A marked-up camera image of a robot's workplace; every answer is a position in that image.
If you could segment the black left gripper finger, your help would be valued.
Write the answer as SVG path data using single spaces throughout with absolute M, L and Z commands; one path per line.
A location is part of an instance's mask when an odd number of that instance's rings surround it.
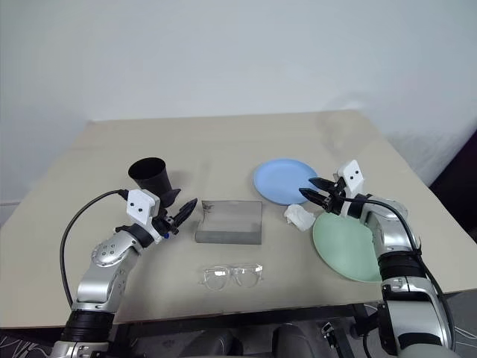
M 178 220 L 185 221 L 188 217 L 193 213 L 195 207 L 197 205 L 197 199 L 194 198 L 191 201 L 185 203 L 179 210 L 178 213 Z
M 175 216 L 176 227 L 181 226 L 181 224 L 190 217 L 195 210 L 196 205 L 196 203 L 186 203 L 179 209 L 179 212 Z

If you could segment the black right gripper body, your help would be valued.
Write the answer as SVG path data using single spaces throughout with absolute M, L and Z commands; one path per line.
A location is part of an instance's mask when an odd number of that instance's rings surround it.
M 325 211 L 337 216 L 341 214 L 341 209 L 345 203 L 344 198 L 347 196 L 346 188 L 347 185 L 343 178 L 340 178 L 337 182 L 325 180 L 325 188 L 323 190 L 329 194 L 325 200 Z

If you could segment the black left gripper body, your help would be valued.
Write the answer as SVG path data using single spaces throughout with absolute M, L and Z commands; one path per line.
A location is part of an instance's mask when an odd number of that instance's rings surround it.
M 166 210 L 160 210 L 158 215 L 154 217 L 154 229 L 163 239 L 168 239 L 170 235 L 179 233 L 174 218 L 169 216 Z

